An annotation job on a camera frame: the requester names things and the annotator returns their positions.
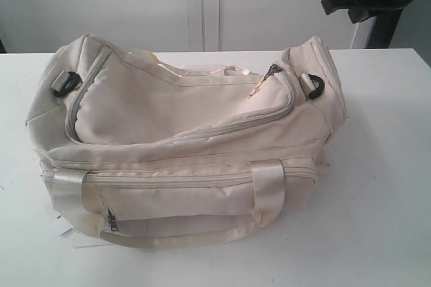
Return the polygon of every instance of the black plastic ring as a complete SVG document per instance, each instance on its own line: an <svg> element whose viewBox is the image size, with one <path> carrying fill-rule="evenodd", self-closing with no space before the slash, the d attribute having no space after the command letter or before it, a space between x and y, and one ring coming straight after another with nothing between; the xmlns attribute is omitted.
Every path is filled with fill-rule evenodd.
<svg viewBox="0 0 431 287"><path fill-rule="evenodd" d="M323 91L325 90L325 82L323 81L323 79L321 79L319 76L316 75L311 75L308 74L308 76L310 77L311 81L314 83L316 82L318 84L318 86L316 87L315 90L313 90L309 95L308 98L311 100L315 100L316 98L318 98L320 95L323 94Z"/></svg>
<svg viewBox="0 0 431 287"><path fill-rule="evenodd" d="M63 85L63 87L60 90L54 90L53 94L55 97L62 97L64 95L68 95L72 90L75 89L76 86L81 82L81 76L79 76L74 71L69 71L69 77L67 78L67 81Z"/></svg>

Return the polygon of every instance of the white tabletop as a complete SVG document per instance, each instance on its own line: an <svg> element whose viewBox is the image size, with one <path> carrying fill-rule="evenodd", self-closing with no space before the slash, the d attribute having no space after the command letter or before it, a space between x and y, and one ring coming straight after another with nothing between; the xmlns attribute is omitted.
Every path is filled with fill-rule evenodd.
<svg viewBox="0 0 431 287"><path fill-rule="evenodd" d="M0 55L0 286L431 286L431 70L409 49L333 51L348 119L303 211L198 249L74 249L57 236L24 120L51 55ZM164 53L241 65L266 53Z"/></svg>

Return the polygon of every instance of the zipper tab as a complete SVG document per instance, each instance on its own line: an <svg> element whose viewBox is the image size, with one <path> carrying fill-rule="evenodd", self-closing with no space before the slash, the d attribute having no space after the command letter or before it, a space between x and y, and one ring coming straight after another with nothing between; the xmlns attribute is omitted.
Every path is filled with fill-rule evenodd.
<svg viewBox="0 0 431 287"><path fill-rule="evenodd" d="M117 226L117 218L111 212L110 209L108 209L108 223L109 223L111 232L118 232L119 231L119 227Z"/></svg>
<svg viewBox="0 0 431 287"><path fill-rule="evenodd" d="M256 85L256 87L247 96L247 98L251 98L252 96L257 94L259 92L259 90L261 90L261 86L262 86L263 82L265 80L267 80L269 76L274 76L275 73L280 73L282 71L283 71L283 69L279 65L277 65L276 63L273 63L271 65L271 67L269 68L268 72L265 74L265 76L263 76L262 80Z"/></svg>

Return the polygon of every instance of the white wall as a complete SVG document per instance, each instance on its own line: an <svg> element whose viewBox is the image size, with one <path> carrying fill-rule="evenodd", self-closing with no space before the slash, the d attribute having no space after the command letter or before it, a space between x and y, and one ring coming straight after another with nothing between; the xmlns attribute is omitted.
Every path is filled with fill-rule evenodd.
<svg viewBox="0 0 431 287"><path fill-rule="evenodd" d="M313 34L346 49L355 31L321 0L0 0L9 52L53 52L87 33L152 51L275 50Z"/></svg>
<svg viewBox="0 0 431 287"><path fill-rule="evenodd" d="M415 0L403 10L391 48L413 48L431 66L431 0Z"/></svg>

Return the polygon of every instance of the cream duffel bag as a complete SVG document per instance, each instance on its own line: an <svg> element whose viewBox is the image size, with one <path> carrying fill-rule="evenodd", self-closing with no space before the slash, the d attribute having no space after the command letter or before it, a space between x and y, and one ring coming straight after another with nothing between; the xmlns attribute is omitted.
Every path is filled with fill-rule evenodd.
<svg viewBox="0 0 431 287"><path fill-rule="evenodd" d="M46 67L27 128L53 207L77 230L165 249L231 242L303 205L344 120L315 37L262 76L178 69L83 36Z"/></svg>

